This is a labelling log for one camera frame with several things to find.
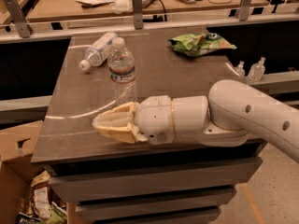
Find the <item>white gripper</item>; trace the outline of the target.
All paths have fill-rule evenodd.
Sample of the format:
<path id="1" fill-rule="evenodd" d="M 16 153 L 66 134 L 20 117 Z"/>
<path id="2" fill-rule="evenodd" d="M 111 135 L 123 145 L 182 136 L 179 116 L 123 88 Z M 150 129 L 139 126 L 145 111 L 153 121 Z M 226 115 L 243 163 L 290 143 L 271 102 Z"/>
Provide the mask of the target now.
<path id="1" fill-rule="evenodd" d="M 128 144 L 172 143 L 172 100 L 167 95 L 151 96 L 140 104 L 128 102 L 118 105 L 97 115 L 93 120 L 93 126 L 103 136 Z"/>

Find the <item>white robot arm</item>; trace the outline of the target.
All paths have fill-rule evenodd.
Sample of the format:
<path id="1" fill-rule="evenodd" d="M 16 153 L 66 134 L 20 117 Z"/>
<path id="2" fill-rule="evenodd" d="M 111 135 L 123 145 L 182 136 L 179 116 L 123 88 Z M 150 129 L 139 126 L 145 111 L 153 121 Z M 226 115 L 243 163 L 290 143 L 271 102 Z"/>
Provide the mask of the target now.
<path id="1" fill-rule="evenodd" d="M 237 147 L 255 134 L 299 162 L 299 110 L 235 80 L 216 82 L 207 96 L 151 96 L 93 120 L 105 137 L 124 143 L 169 144 L 188 138 L 210 147 Z"/>

